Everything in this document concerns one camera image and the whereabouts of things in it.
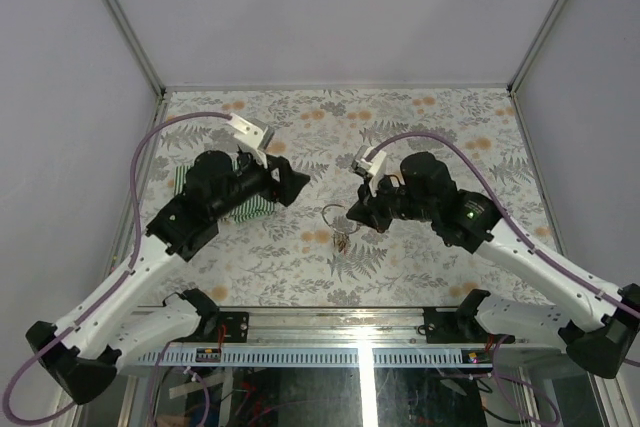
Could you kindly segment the large metal keyring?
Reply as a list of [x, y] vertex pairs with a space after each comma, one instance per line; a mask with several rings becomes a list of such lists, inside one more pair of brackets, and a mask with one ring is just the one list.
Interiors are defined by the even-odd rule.
[[360, 230], [360, 225], [346, 214], [347, 208], [340, 203], [326, 204], [321, 210], [321, 218], [332, 232], [333, 246], [340, 254], [347, 254], [351, 237]]

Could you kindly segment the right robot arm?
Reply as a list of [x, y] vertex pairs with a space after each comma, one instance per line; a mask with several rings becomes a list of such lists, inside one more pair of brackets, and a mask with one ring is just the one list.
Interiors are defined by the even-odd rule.
[[545, 305], [475, 289], [456, 311], [467, 341], [508, 335], [567, 354], [587, 372], [618, 374], [639, 332], [639, 287], [620, 287], [539, 244], [496, 201], [460, 189], [447, 166], [429, 152], [406, 157], [402, 180], [386, 172], [386, 154], [362, 147], [352, 170], [363, 183], [348, 219], [380, 233], [394, 220], [427, 222], [447, 246], [495, 263], [542, 293]]

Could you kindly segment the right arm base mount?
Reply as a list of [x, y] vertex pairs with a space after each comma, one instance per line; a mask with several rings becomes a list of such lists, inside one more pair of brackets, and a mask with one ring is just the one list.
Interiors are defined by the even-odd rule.
[[456, 313], [455, 307], [423, 307], [422, 323], [416, 327], [416, 333], [427, 344], [471, 343], [474, 337], [458, 325]]

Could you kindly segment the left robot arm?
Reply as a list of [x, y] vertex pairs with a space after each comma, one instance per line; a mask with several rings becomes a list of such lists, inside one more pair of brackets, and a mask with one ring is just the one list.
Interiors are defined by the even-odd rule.
[[251, 153], [231, 158], [200, 154], [182, 189], [149, 222], [131, 262], [117, 267], [82, 303], [56, 322], [35, 322], [26, 339], [43, 368], [78, 405], [100, 396], [130, 361], [161, 344], [212, 339], [219, 328], [216, 304], [197, 289], [179, 295], [130, 330], [124, 320], [152, 287], [187, 265], [219, 232], [231, 210], [260, 196], [291, 205], [309, 183], [284, 157], [258, 162]]

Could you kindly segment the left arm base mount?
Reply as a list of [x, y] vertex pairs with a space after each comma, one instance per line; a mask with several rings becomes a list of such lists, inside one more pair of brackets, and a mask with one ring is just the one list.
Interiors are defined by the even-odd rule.
[[212, 332], [217, 344], [246, 343], [249, 333], [250, 314], [241, 311], [222, 311], [216, 318]]

